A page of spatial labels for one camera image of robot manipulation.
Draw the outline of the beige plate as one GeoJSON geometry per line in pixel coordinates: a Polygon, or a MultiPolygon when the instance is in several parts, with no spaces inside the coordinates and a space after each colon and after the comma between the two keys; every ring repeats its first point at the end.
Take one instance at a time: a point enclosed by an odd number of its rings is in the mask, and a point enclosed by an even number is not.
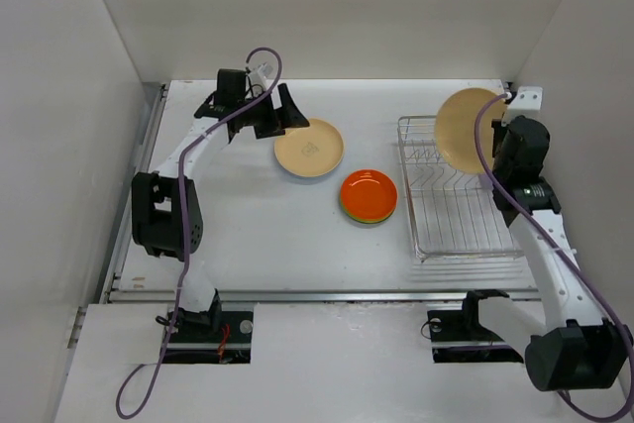
{"type": "Polygon", "coordinates": [[[306,128],[295,128],[278,138],[273,152],[279,165],[302,178],[317,178],[333,171],[342,161],[345,142],[327,121],[311,118],[306,128]]]}
{"type": "MultiPolygon", "coordinates": [[[[440,108],[434,129],[438,152],[452,168],[466,174],[482,174],[476,153],[475,122],[482,107],[496,94],[487,89],[467,88],[450,96],[440,108]]],[[[489,167],[493,165],[491,122],[501,120],[506,111],[504,99],[496,101],[483,114],[479,124],[479,143],[489,167]]]]}

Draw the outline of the orange plate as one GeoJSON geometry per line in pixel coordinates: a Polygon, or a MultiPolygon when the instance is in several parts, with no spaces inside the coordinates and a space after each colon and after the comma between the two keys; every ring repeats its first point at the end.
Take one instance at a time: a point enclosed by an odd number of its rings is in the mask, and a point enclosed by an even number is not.
{"type": "Polygon", "coordinates": [[[396,208],[398,192],[392,179],[375,169],[360,169],[346,177],[339,194],[340,204],[396,208]]]}

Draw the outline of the green plate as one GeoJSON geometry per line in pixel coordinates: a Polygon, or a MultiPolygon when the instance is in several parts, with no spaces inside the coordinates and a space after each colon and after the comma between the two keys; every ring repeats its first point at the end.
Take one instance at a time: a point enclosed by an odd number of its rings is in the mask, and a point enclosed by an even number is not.
{"type": "Polygon", "coordinates": [[[354,206],[352,208],[348,208],[345,204],[342,204],[342,210],[344,213],[349,216],[357,216],[365,219],[377,219],[379,217],[384,217],[387,215],[392,215],[395,207],[394,206],[386,206],[386,207],[375,207],[371,206],[354,206]]]}
{"type": "Polygon", "coordinates": [[[357,216],[353,216],[353,215],[349,215],[348,218],[350,218],[352,221],[362,224],[362,225],[368,225],[368,226],[374,226],[374,225],[378,225],[381,224],[383,222],[385,222],[386,220],[388,220],[391,217],[391,215],[387,215],[384,217],[379,217],[377,219],[365,219],[362,217],[357,217],[357,216]]]}

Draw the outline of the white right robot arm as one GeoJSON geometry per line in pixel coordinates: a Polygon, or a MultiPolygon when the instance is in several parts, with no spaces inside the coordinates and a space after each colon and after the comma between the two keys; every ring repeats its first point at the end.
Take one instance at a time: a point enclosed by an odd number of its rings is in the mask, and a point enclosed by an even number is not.
{"type": "Polygon", "coordinates": [[[463,301],[459,325],[473,338],[491,332],[523,359],[540,391],[607,389],[633,361],[628,327],[582,275],[565,236],[562,208],[542,176],[550,134],[539,121],[517,116],[494,121],[493,157],[472,127],[475,156],[492,185],[504,223],[520,246],[537,285],[543,322],[501,290],[474,290],[463,301]]]}

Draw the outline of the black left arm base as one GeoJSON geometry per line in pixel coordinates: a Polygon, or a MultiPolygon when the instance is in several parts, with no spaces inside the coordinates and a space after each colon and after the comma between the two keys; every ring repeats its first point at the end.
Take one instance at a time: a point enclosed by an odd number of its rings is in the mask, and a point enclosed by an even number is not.
{"type": "Polygon", "coordinates": [[[245,365],[251,362],[254,312],[226,310],[219,295],[207,311],[179,307],[174,328],[167,327],[173,312],[157,316],[156,322],[169,336],[163,362],[168,365],[245,365]]]}

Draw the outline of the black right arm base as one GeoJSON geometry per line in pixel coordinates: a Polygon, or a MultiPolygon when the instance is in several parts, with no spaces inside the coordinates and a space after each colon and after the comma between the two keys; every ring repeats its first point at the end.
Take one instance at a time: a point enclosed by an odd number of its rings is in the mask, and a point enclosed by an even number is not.
{"type": "Polygon", "coordinates": [[[432,344],[435,364],[524,363],[520,354],[479,322],[479,304],[496,297],[509,295],[495,289],[471,290],[459,308],[427,311],[420,333],[432,344]]]}

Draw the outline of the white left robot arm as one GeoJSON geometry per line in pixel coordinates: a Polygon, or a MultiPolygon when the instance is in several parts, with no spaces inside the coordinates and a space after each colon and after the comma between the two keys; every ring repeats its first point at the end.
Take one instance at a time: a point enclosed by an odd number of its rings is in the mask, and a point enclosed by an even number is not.
{"type": "Polygon", "coordinates": [[[215,90],[195,110],[175,150],[155,170],[138,172],[132,181],[133,241],[151,257],[182,263],[177,304],[191,311],[187,328],[203,341],[219,334],[222,317],[210,308],[211,280],[190,269],[204,234],[196,181],[244,128],[267,139],[310,125],[279,80],[267,63],[219,70],[215,90]]]}

